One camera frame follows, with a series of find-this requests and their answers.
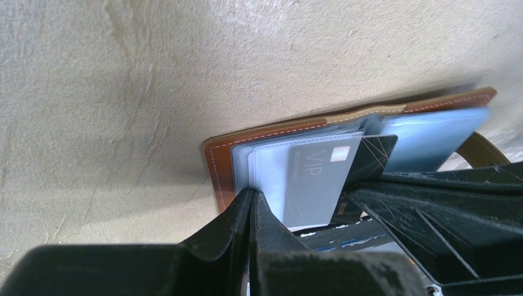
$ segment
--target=textured surface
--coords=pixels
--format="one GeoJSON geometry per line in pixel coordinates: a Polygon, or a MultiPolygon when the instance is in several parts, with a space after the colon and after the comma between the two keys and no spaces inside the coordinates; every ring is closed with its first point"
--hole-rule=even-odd
{"type": "Polygon", "coordinates": [[[217,214],[200,145],[239,128],[476,83],[480,131],[523,145],[519,1],[0,2],[2,276],[39,244],[186,238],[217,214]]]}

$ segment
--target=beige surface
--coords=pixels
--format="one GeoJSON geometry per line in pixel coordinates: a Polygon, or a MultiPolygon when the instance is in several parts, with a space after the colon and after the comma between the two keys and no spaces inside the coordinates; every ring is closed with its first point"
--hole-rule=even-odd
{"type": "Polygon", "coordinates": [[[39,244],[178,242],[216,215],[200,145],[419,89],[499,91],[523,145],[523,2],[0,4],[0,272],[39,244]]]}

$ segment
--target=white stitching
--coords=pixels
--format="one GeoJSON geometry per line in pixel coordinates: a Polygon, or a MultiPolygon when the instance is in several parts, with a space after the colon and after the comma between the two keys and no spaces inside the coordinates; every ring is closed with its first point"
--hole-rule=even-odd
{"type": "MultiPolygon", "coordinates": [[[[405,113],[412,113],[412,112],[416,112],[416,111],[420,111],[420,110],[425,110],[425,109],[433,109],[433,108],[436,108],[436,107],[439,107],[439,106],[442,106],[442,105],[450,105],[450,104],[455,104],[455,103],[459,103],[459,102],[465,102],[465,101],[469,101],[469,100],[472,100],[472,99],[475,99],[477,97],[485,97],[485,101],[484,103],[486,103],[487,101],[489,101],[492,97],[489,96],[488,94],[480,94],[478,96],[470,96],[470,97],[467,97],[467,98],[463,98],[463,99],[457,99],[457,100],[453,100],[451,102],[444,102],[444,103],[439,103],[439,104],[434,104],[434,105],[430,105],[430,106],[426,106],[426,107],[420,107],[420,108],[416,108],[416,109],[413,109],[413,110],[407,110],[407,111],[404,111],[405,113]]],[[[399,112],[399,111],[402,111],[404,109],[399,109],[399,110],[382,110],[382,111],[373,111],[373,112],[369,112],[369,113],[365,113],[365,114],[362,114],[362,115],[359,115],[357,117],[362,117],[362,116],[365,116],[365,115],[369,115],[369,114],[373,114],[373,113],[390,113],[390,112],[399,112]]],[[[327,123],[337,123],[337,122],[343,122],[343,121],[348,121],[348,120],[352,120],[354,119],[352,117],[349,117],[349,118],[346,118],[346,119],[342,119],[342,120],[336,120],[336,121],[328,121],[327,123]]],[[[266,134],[264,136],[257,136],[257,137],[253,137],[253,138],[248,138],[248,139],[244,139],[244,140],[241,140],[241,141],[236,141],[236,142],[230,142],[228,144],[222,144],[222,145],[219,145],[219,146],[215,146],[215,147],[212,147],[211,150],[210,150],[210,154],[211,154],[211,160],[212,160],[212,163],[213,163],[213,167],[214,167],[214,172],[215,172],[215,176],[216,176],[216,183],[218,184],[218,190],[220,192],[220,200],[221,200],[221,206],[225,209],[225,203],[223,201],[223,192],[221,190],[221,185],[220,185],[220,177],[218,176],[218,170],[216,169],[216,164],[214,162],[214,156],[213,156],[213,150],[214,148],[219,148],[219,147],[224,147],[224,146],[230,146],[232,144],[236,144],[236,143],[242,143],[242,142],[245,142],[245,141],[250,141],[250,140],[255,140],[255,139],[262,139],[262,138],[265,138],[265,137],[269,137],[269,136],[272,136],[274,134],[286,134],[286,133],[292,133],[292,132],[295,132],[295,131],[303,131],[303,130],[308,130],[308,129],[314,129],[314,128],[320,128],[320,127],[323,127],[323,126],[326,126],[327,125],[324,124],[324,125],[317,125],[317,126],[312,126],[310,128],[299,128],[299,129],[293,129],[291,131],[282,131],[280,133],[273,133],[273,134],[266,134]]]]}

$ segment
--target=open wallet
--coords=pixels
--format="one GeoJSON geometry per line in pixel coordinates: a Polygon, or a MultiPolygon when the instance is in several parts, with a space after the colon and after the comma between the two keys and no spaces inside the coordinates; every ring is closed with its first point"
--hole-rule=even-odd
{"type": "Polygon", "coordinates": [[[402,104],[374,105],[224,134],[204,153],[218,208],[243,189],[264,192],[291,230],[355,212],[341,196],[352,181],[383,172],[437,171],[453,153],[473,167],[507,164],[475,130],[488,119],[493,88],[402,104]]]}

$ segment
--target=card chip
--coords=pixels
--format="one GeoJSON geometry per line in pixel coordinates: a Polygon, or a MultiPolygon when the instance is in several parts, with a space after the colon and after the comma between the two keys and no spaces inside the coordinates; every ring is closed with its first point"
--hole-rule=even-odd
{"type": "Polygon", "coordinates": [[[344,162],[347,159],[350,146],[336,147],[332,151],[331,162],[344,162]]]}

